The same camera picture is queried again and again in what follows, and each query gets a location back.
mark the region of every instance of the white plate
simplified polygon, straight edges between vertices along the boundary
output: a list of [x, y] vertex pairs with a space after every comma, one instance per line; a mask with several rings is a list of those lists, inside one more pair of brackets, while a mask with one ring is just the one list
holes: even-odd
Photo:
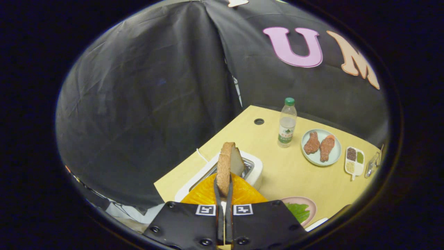
[[308, 199], [307, 197], [302, 197], [302, 196], [293, 196], [293, 197], [287, 197], [287, 198], [283, 198], [281, 199], [281, 201], [283, 203], [290, 203], [290, 204], [307, 204], [308, 207], [305, 209], [306, 211], [310, 211], [310, 215], [308, 216], [308, 218], [306, 220], [304, 220], [301, 223], [301, 226], [306, 226], [311, 220], [313, 220], [314, 215], [316, 214], [316, 203], [314, 203], [314, 201]]
[[[307, 154], [304, 151], [304, 146], [308, 142], [308, 139], [310, 139], [310, 133], [314, 132], [314, 131], [317, 132], [317, 138], [319, 140], [319, 143], [322, 143], [322, 141], [329, 135], [334, 136], [334, 139], [335, 139], [334, 147], [332, 148], [332, 151], [330, 151], [328, 161], [321, 162], [321, 150], [320, 149], [318, 149], [318, 151], [316, 151], [316, 153], [311, 153], [311, 154]], [[312, 130], [307, 131], [304, 134], [304, 136], [302, 137], [301, 149], [302, 149], [302, 153], [304, 154], [304, 156], [307, 158], [307, 160], [309, 162], [313, 163], [314, 165], [321, 166], [321, 167], [329, 166], [329, 165], [337, 162], [339, 160], [339, 157], [341, 156], [341, 152], [342, 152], [342, 147], [341, 147], [341, 144], [339, 143], [337, 137], [334, 134], [328, 132], [327, 130], [323, 130], [323, 129], [312, 129]]]
[[[355, 160], [355, 161], [352, 161], [352, 160], [347, 159], [347, 151], [349, 150], [349, 148], [352, 148], [352, 149], [356, 150], [356, 154], [357, 154], [357, 152], [361, 152], [361, 154], [362, 154], [362, 163], [359, 163], [359, 162], [357, 161], [357, 157], [356, 157], [356, 160]], [[349, 172], [349, 171], [347, 170], [347, 162], [353, 162], [353, 164], [354, 164], [354, 170], [355, 170], [354, 173], [351, 173], [351, 172]], [[344, 169], [345, 169], [345, 171], [346, 171], [347, 173], [349, 173], [349, 174], [352, 175], [352, 181], [355, 180], [355, 177], [356, 177], [356, 176], [360, 176], [360, 175], [362, 174], [362, 172], [364, 172], [364, 162], [365, 162], [365, 154], [364, 154], [364, 152], [363, 152], [362, 150], [357, 149], [357, 148], [355, 148], [355, 147], [348, 147], [348, 148], [345, 150], [345, 163], [344, 163]]]

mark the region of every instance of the lettuce leaf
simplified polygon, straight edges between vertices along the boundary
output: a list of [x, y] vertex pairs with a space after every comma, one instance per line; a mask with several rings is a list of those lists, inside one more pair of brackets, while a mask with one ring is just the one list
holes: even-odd
[[299, 223], [303, 223], [310, 216], [310, 211], [305, 211], [308, 208], [307, 204], [286, 203], [285, 206], [287, 206]]

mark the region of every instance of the green bottle cap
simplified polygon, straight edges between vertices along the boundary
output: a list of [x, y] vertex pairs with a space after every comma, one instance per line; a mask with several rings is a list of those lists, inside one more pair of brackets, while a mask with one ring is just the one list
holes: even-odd
[[285, 105], [287, 106], [293, 106], [294, 105], [294, 99], [291, 97], [285, 98]]

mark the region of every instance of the wooden table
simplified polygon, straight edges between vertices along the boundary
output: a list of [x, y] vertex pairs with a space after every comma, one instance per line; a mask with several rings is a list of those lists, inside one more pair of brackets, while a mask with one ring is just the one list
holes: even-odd
[[[220, 152], [224, 142], [233, 141], [236, 146], [252, 154], [263, 163], [262, 186], [259, 192], [269, 201], [290, 196], [312, 199], [317, 212], [309, 226], [322, 218], [330, 218], [347, 204], [352, 204], [372, 181], [375, 174], [364, 174], [351, 181], [344, 170], [345, 151], [348, 146], [361, 149], [367, 162], [379, 149], [354, 135], [301, 117], [297, 118], [291, 146], [278, 146], [280, 112], [249, 106], [225, 128], [211, 138], [199, 151], [210, 160]], [[257, 118], [262, 125], [254, 124]], [[311, 164], [302, 154], [301, 138], [311, 129], [325, 129], [334, 134], [342, 145], [339, 160], [327, 167]], [[154, 183], [164, 201], [173, 201], [177, 191], [186, 184], [206, 162], [194, 152], [172, 171]]]

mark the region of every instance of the bottle label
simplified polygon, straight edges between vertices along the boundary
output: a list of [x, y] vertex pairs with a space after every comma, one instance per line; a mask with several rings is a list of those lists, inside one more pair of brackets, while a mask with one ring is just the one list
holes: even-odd
[[286, 128], [280, 125], [279, 127], [279, 141], [282, 143], [290, 143], [293, 138], [294, 127]]

